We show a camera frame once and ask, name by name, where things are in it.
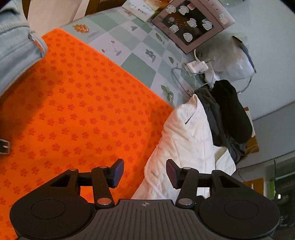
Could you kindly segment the green checkered tablecloth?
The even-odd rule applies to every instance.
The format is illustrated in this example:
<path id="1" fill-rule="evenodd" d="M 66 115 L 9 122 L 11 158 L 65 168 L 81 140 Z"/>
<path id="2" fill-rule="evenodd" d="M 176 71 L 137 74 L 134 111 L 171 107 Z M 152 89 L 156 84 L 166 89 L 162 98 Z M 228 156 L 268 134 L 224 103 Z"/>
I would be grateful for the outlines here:
<path id="1" fill-rule="evenodd" d="M 62 27 L 136 77 L 172 107 L 188 101 L 204 84 L 202 74 L 189 75 L 184 54 L 158 27 L 122 7 L 85 16 Z"/>

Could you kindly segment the black folded garment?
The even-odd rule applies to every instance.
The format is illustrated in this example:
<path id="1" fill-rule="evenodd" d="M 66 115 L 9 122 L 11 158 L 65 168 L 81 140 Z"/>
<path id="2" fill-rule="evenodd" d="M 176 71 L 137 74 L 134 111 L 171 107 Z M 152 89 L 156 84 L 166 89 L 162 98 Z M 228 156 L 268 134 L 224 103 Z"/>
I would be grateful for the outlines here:
<path id="1" fill-rule="evenodd" d="M 246 143 L 251 138 L 253 127 L 235 87 L 228 80 L 217 80 L 211 94 L 220 106 L 225 133 L 239 144 Z"/>

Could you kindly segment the pink water dispenser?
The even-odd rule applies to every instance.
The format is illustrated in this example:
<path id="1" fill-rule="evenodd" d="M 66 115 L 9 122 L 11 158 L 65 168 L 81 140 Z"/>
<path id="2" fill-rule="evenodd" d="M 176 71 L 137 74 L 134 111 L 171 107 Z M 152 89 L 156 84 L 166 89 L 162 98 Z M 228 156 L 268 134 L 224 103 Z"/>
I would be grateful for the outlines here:
<path id="1" fill-rule="evenodd" d="M 185 54 L 235 23 L 220 1 L 171 1 L 152 23 Z"/>

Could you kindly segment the white plastic bag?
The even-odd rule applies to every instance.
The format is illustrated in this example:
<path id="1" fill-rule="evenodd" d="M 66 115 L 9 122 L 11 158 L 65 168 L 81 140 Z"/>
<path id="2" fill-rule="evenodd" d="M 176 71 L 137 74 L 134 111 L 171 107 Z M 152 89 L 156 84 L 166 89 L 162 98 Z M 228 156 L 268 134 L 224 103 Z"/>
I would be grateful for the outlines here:
<path id="1" fill-rule="evenodd" d="M 246 80 L 256 73 L 247 48 L 247 36 L 241 32 L 221 32 L 196 49 L 197 57 L 211 65 L 221 79 Z"/>

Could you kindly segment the dark grey folded clothes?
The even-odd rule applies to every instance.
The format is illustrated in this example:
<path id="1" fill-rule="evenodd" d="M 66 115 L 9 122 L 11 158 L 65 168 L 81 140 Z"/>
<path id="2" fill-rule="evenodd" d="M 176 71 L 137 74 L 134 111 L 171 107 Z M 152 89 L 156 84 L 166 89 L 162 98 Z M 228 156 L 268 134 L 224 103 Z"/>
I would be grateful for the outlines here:
<path id="1" fill-rule="evenodd" d="M 221 121 L 220 106 L 206 87 L 195 90 L 195 94 L 207 115 L 213 144 L 217 147 L 226 147 L 235 164 L 238 164 L 246 153 L 246 144 L 239 144 L 226 134 Z"/>

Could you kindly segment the light blue denim jeans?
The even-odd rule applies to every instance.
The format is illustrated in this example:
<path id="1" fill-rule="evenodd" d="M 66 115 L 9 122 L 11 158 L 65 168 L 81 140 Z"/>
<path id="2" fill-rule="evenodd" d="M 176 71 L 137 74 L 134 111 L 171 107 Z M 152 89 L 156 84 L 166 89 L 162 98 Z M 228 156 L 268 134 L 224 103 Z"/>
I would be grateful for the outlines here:
<path id="1" fill-rule="evenodd" d="M 44 58 L 48 47 L 33 31 L 22 1 L 1 1 L 1 95 L 30 67 Z"/>

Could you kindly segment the white quilted vest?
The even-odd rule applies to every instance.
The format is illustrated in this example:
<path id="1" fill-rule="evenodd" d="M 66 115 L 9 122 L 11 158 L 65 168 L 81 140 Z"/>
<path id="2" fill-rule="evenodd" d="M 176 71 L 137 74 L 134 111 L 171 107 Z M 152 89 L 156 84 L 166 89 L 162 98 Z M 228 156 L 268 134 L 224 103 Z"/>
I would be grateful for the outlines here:
<path id="1" fill-rule="evenodd" d="M 162 129 L 162 136 L 144 169 L 144 179 L 134 195 L 135 200 L 175 201 L 174 189 L 166 173 L 166 161 L 172 159 L 179 167 L 191 167 L 210 174 L 221 170 L 232 175 L 235 170 L 226 147 L 213 144 L 207 115 L 197 95 L 173 110 Z"/>

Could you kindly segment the black belt with buckle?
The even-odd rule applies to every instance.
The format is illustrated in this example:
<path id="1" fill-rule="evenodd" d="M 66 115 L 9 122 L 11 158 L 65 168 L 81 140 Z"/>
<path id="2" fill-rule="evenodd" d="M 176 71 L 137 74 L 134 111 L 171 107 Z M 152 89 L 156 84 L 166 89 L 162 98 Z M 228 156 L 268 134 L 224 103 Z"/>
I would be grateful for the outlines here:
<path id="1" fill-rule="evenodd" d="M 9 155 L 10 154 L 10 142 L 7 140 L 0 139 L 0 154 Z"/>

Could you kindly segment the orange patterned table mat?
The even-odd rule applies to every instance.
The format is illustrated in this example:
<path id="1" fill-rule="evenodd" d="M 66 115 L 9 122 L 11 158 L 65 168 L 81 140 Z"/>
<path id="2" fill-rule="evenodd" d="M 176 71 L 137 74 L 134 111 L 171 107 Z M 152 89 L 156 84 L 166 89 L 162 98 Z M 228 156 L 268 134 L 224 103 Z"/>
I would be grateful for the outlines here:
<path id="1" fill-rule="evenodd" d="M 1 97 L 1 239 L 15 239 L 12 205 L 67 169 L 124 160 L 115 200 L 131 198 L 172 107 L 137 78 L 64 30 Z"/>

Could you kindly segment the white power strip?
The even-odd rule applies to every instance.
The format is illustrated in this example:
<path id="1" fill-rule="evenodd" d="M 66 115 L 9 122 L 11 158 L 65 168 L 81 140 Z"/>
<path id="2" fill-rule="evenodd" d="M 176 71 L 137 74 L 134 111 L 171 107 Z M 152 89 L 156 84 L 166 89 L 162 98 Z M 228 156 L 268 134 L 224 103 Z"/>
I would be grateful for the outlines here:
<path id="1" fill-rule="evenodd" d="M 209 69 L 204 61 L 192 61 L 186 64 L 186 68 L 190 73 L 204 73 Z"/>

